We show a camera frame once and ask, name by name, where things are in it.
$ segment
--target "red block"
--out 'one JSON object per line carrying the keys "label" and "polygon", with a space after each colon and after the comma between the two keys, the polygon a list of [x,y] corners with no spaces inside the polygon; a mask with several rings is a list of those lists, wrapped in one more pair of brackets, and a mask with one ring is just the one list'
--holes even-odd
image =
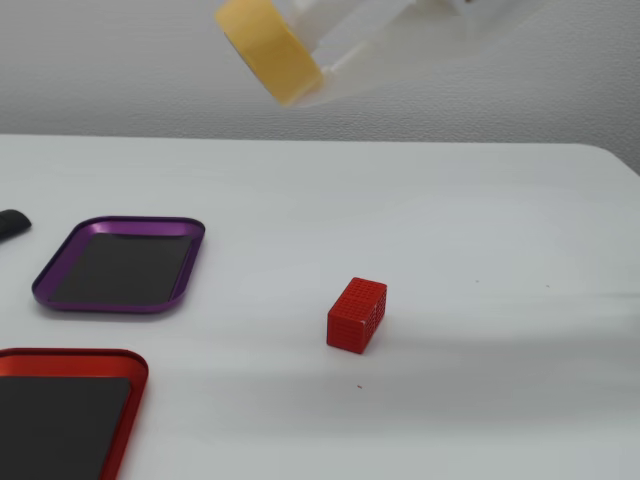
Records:
{"label": "red block", "polygon": [[329,311],[327,343],[353,353],[364,353],[386,307],[386,285],[354,278]]}

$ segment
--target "red tray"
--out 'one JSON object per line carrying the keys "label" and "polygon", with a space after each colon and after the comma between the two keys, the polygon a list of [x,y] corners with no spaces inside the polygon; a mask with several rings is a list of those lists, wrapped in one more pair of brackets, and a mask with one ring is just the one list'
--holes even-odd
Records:
{"label": "red tray", "polygon": [[126,350],[0,350],[0,377],[117,377],[129,380],[129,395],[113,434],[100,480],[115,480],[117,477],[148,375],[145,360]]}

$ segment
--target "white wall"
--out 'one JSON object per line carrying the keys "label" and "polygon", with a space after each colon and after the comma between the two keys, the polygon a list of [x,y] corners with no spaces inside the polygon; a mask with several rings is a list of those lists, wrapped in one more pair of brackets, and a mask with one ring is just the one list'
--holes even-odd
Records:
{"label": "white wall", "polygon": [[220,3],[2,0],[0,133],[580,142],[640,170],[640,0],[555,0],[470,62],[297,111],[227,44]]}

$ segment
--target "transparent plastic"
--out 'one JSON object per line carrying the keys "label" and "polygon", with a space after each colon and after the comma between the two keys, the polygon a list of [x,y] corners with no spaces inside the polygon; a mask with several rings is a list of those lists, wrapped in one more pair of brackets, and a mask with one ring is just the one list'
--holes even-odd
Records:
{"label": "transparent plastic", "polygon": [[547,0],[273,0],[321,67],[295,105],[357,94],[471,56]]}

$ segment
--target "metal tray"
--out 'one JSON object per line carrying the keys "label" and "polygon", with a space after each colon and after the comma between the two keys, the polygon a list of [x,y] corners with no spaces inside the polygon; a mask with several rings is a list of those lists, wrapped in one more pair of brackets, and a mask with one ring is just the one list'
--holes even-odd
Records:
{"label": "metal tray", "polygon": [[37,349],[0,350],[0,378],[114,378],[126,379],[129,394],[115,427],[99,480],[115,480],[135,423],[149,367],[127,350]]}
{"label": "metal tray", "polygon": [[[183,297],[198,251],[204,238],[204,225],[189,218],[154,217],[100,217],[87,220],[76,226],[33,283],[36,300],[56,310],[80,310],[117,313],[157,313],[171,308]],[[144,239],[162,237],[188,237],[190,243],[171,288],[169,298],[153,304],[123,301],[75,301],[55,298],[76,263],[82,258],[87,246],[96,235],[107,234],[118,237]],[[98,278],[100,271],[92,272]]]}

